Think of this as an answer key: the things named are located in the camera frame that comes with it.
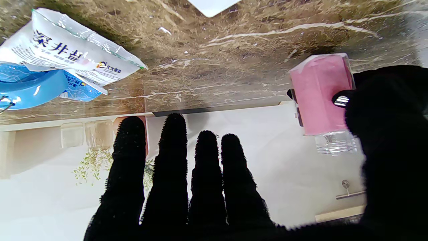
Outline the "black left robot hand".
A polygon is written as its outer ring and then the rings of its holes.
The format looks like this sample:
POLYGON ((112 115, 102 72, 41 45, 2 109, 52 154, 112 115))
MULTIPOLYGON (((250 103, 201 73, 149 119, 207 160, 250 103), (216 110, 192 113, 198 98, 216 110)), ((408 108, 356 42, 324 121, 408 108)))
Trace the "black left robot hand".
POLYGON ((382 67, 351 74, 340 67, 290 72, 305 134, 347 131, 364 148, 404 146, 427 136, 427 68, 382 67))

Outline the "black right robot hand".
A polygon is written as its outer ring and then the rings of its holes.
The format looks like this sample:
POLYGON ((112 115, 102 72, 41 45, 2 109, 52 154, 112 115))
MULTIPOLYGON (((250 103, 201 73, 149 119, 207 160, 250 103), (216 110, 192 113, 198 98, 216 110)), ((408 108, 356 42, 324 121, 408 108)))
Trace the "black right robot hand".
POLYGON ((199 134, 192 198, 188 201, 187 132, 180 114, 165 121, 145 209, 145 127, 136 116, 119 126, 113 165, 86 241, 423 241, 427 198, 417 194, 427 161, 427 120, 390 116, 358 121, 366 160, 366 201, 358 223, 313 223, 288 229, 270 218, 239 138, 226 134, 218 150, 213 132, 199 134))

